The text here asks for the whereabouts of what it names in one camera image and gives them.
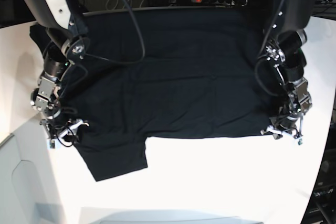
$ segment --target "white table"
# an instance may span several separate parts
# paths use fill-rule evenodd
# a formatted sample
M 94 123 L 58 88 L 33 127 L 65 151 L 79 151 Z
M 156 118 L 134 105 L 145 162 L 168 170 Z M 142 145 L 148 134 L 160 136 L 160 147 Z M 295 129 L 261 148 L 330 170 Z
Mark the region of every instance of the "white table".
M 29 96 L 41 59 L 28 30 L 29 24 L 0 30 L 2 138 L 34 114 Z M 306 32 L 305 77 L 313 107 L 304 118 L 302 146 L 272 136 L 153 137 L 146 141 L 148 169 L 98 183 L 75 148 L 47 151 L 41 133 L 31 141 L 17 136 L 20 158 L 35 164 L 45 203 L 63 209 L 60 223 L 240 216 L 266 224 L 299 224 L 320 167 L 336 88 L 336 22 L 312 18 Z M 36 125 L 32 121 L 29 127 L 41 131 Z

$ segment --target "t-shirt sleeve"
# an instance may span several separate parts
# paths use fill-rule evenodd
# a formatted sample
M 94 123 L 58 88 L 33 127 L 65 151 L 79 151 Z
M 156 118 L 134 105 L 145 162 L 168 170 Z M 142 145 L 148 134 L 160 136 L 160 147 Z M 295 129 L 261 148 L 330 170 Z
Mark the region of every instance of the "t-shirt sleeve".
M 147 168 L 144 142 L 111 146 L 103 150 L 82 144 L 75 147 L 96 181 Z

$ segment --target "black t-shirt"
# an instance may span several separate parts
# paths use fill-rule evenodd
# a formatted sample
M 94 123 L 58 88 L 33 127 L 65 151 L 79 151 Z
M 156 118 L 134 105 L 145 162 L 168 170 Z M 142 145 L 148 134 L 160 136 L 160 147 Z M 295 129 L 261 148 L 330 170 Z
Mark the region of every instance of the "black t-shirt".
M 254 77 L 262 13 L 205 8 L 135 14 L 146 58 L 118 66 L 85 56 L 89 75 L 63 101 L 90 123 L 79 128 L 75 147 L 95 180 L 146 168 L 147 137 L 243 137 L 269 125 L 275 101 Z M 86 22 L 88 53 L 118 61 L 141 57 L 128 13 Z M 69 78 L 82 74 L 78 68 Z

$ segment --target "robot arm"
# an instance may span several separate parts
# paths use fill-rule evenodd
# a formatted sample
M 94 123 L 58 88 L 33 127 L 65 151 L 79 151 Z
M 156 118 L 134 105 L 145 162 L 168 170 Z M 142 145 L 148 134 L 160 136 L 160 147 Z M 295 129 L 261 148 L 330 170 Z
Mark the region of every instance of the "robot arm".
M 77 0 L 24 1 L 37 22 L 46 27 L 52 41 L 44 52 L 44 70 L 30 103 L 44 117 L 41 122 L 49 133 L 51 147 L 59 137 L 73 142 L 70 138 L 75 138 L 77 128 L 86 122 L 64 116 L 59 96 L 65 89 L 62 86 L 64 76 L 73 65 L 80 64 L 89 47 L 87 26 L 78 10 Z
M 78 11 L 76 0 L 25 0 L 36 20 L 47 28 L 47 34 L 54 42 L 46 50 L 44 72 L 39 87 L 31 96 L 31 104 L 44 115 L 42 123 L 50 133 L 51 143 L 59 136 L 75 136 L 77 128 L 86 124 L 83 120 L 62 119 L 58 91 L 64 75 L 72 65 L 79 63 L 89 46 L 87 27 Z M 311 107 L 307 91 L 307 80 L 303 77 L 304 56 L 300 47 L 307 41 L 303 29 L 312 14 L 315 0 L 272 0 L 271 15 L 265 27 L 265 40 L 256 65 L 270 63 L 283 89 L 283 106 L 279 114 L 271 118 L 270 125 L 262 134 L 272 132 L 279 138 L 290 134 L 302 143 L 301 127 L 296 122 L 302 119 Z M 53 121 L 64 123 L 60 130 Z
M 310 94 L 307 90 L 308 82 L 303 77 L 303 68 L 306 65 L 301 46 L 306 43 L 307 35 L 303 30 L 312 15 L 315 0 L 273 0 L 272 13 L 265 27 L 265 39 L 256 64 L 258 67 L 263 61 L 269 62 L 283 89 L 283 93 L 271 95 L 280 96 L 282 106 L 279 114 L 270 118 L 272 125 L 262 134 L 273 133 L 278 139 L 283 135 L 293 133 L 293 137 L 302 144 L 303 116 L 312 106 Z M 300 120 L 299 129 L 296 122 Z

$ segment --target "power strip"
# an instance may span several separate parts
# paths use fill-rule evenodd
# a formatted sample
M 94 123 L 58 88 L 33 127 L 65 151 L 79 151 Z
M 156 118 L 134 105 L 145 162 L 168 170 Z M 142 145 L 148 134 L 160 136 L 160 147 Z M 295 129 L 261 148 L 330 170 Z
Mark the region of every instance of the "power strip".
M 223 6 L 247 6 L 248 0 L 191 0 L 192 3 L 197 4 L 211 4 L 211 5 L 223 5 Z

